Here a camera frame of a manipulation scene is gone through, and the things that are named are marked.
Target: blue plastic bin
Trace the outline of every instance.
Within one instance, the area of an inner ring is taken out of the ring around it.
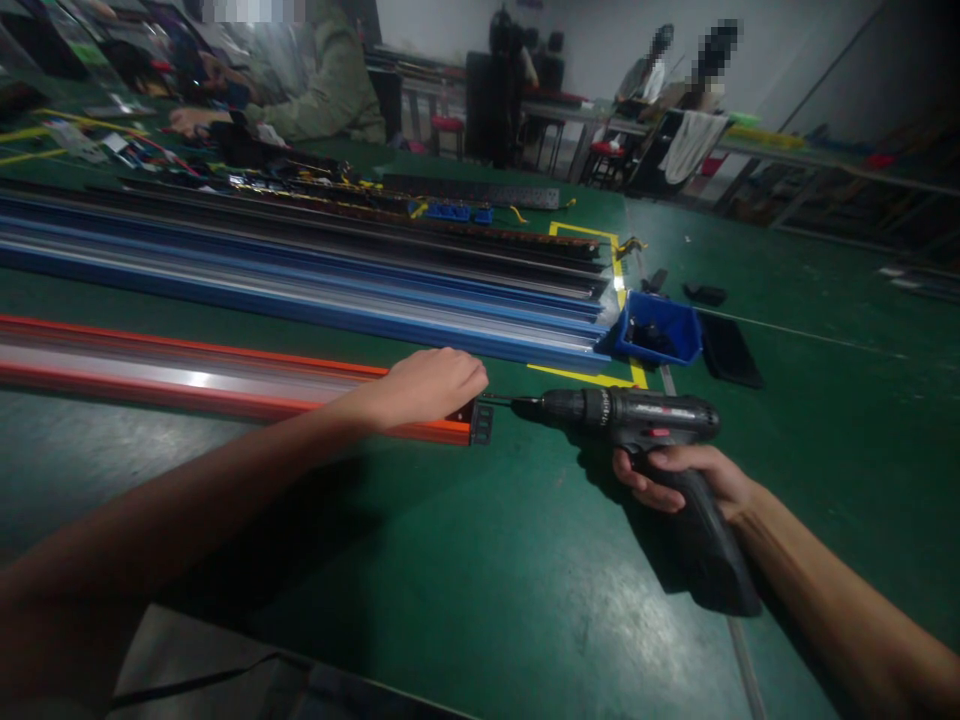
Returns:
[[[664,355],[654,350],[627,342],[627,328],[629,319],[634,319],[638,326],[655,323],[661,333],[666,334],[677,349],[676,357]],[[643,360],[651,360],[661,364],[690,365],[703,352],[701,339],[700,319],[697,311],[689,305],[665,300],[655,295],[631,292],[627,294],[627,302],[620,312],[620,319],[614,327],[614,352],[618,355],[629,355]]]

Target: hand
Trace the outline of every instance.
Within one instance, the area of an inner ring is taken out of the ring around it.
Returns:
[[[421,350],[394,365],[382,379],[345,395],[366,409],[380,430],[441,420],[487,386],[477,358],[459,350]]]
[[[733,520],[746,510],[760,487],[736,463],[710,445],[667,446],[647,457],[660,470],[682,472],[693,468],[702,472],[727,520]],[[683,509],[683,495],[634,472],[630,467],[630,456],[622,448],[613,451],[613,471],[620,482],[632,488],[633,496],[647,507],[669,513]]]
[[[170,127],[189,138],[196,137],[198,128],[215,122],[230,122],[230,113],[203,108],[177,108],[170,113]]]

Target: cordless drill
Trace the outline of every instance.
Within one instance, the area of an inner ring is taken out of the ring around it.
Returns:
[[[634,470],[683,495],[683,509],[669,522],[694,601],[727,615],[760,614],[743,555],[706,479],[698,470],[671,473],[647,461],[648,453],[664,445],[715,438],[720,416],[710,403],[632,388],[549,390],[539,398],[501,399],[535,405],[545,421],[609,432],[613,445],[629,453]]]

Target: green jacket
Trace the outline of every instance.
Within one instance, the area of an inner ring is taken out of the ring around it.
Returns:
[[[359,38],[340,8],[320,2],[315,9],[309,26],[301,28],[313,30],[312,37],[306,38],[308,45],[312,41],[312,48],[308,47],[306,53],[300,48],[306,65],[302,87],[298,88],[295,82],[291,87],[284,81],[286,78],[278,78],[277,69],[265,62],[266,54],[258,53],[254,47],[250,70],[264,105],[248,105],[244,114],[252,122],[272,125],[289,142],[333,135],[386,142],[386,125]]]

